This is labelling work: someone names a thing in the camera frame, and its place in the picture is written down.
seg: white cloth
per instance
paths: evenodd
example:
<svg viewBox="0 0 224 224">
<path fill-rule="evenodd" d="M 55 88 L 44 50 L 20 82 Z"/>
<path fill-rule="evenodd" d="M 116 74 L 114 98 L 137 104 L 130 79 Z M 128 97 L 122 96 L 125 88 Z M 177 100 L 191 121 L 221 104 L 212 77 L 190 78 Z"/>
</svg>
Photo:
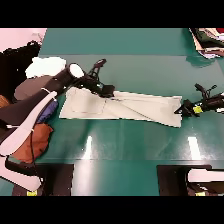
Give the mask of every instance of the white cloth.
<svg viewBox="0 0 224 224">
<path fill-rule="evenodd" d="M 59 118 L 66 119 L 134 119 L 181 127 L 181 96 L 162 97 L 114 92 L 113 98 L 101 98 L 87 89 L 70 88 Z"/>
<path fill-rule="evenodd" d="M 26 69 L 26 77 L 40 77 L 43 75 L 55 76 L 65 68 L 66 60 L 60 57 L 32 59 L 33 63 Z"/>
</svg>

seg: blue cloth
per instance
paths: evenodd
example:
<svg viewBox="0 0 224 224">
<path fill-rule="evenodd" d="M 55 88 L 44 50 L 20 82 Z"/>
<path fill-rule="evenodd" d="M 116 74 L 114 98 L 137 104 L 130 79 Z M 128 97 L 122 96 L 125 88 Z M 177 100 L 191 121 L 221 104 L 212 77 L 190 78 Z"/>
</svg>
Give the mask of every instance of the blue cloth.
<svg viewBox="0 0 224 224">
<path fill-rule="evenodd" d="M 43 111 L 41 116 L 38 118 L 37 123 L 39 124 L 45 122 L 48 118 L 51 117 L 51 115 L 54 113 L 57 107 L 58 107 L 58 101 L 52 101 Z"/>
</svg>

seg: teal tabletop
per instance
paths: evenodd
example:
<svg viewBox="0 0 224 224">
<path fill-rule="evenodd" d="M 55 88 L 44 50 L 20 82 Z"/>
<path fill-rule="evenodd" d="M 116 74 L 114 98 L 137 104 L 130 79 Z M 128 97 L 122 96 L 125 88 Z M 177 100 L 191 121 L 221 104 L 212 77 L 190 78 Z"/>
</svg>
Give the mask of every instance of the teal tabletop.
<svg viewBox="0 0 224 224">
<path fill-rule="evenodd" d="M 224 60 L 205 59 L 187 28 L 49 28 L 39 57 L 59 56 L 85 71 L 107 63 L 100 80 L 116 90 L 200 100 L 194 84 L 224 90 Z M 54 132 L 38 163 L 74 163 L 72 195 L 159 195 L 159 164 L 224 168 L 224 116 L 184 118 L 181 128 L 134 120 L 50 119 Z M 12 184 L 0 181 L 0 195 Z"/>
</svg>

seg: red cloth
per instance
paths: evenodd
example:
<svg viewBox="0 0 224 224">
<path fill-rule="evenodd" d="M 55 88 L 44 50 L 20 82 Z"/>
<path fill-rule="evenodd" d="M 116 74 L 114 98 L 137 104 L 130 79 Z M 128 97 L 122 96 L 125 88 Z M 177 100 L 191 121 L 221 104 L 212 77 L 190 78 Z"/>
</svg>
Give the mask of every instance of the red cloth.
<svg viewBox="0 0 224 224">
<path fill-rule="evenodd" d="M 219 33 L 224 33 L 224 28 L 216 28 Z"/>
</svg>

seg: pink floor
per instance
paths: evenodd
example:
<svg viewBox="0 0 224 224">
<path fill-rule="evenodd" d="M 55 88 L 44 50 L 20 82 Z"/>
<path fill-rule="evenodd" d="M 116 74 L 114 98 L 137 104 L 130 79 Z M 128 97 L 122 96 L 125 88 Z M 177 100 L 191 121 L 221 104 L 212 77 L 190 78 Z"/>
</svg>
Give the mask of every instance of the pink floor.
<svg viewBox="0 0 224 224">
<path fill-rule="evenodd" d="M 7 48 L 25 46 L 31 40 L 37 40 L 39 33 L 44 37 L 47 28 L 0 28 L 0 52 Z"/>
</svg>

